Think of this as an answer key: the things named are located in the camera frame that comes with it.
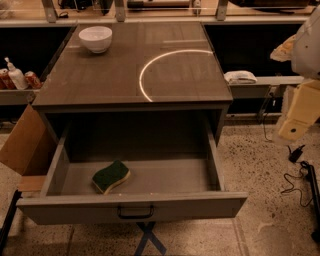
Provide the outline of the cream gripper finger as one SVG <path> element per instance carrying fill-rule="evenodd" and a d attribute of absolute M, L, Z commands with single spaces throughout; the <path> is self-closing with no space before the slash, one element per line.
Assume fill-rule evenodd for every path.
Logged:
<path fill-rule="evenodd" d="M 295 35 L 292 35 L 286 39 L 271 52 L 270 58 L 278 62 L 290 61 L 295 39 Z"/>
<path fill-rule="evenodd" d="M 281 140 L 296 141 L 320 118 L 320 81 L 307 80 L 288 86 L 283 95 L 282 115 L 277 123 Z"/>

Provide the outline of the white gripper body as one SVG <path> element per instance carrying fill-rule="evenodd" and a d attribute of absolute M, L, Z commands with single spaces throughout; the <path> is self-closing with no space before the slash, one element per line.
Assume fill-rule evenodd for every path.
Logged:
<path fill-rule="evenodd" d="M 320 6 L 298 29 L 293 44 L 292 70 L 309 79 L 320 79 Z"/>

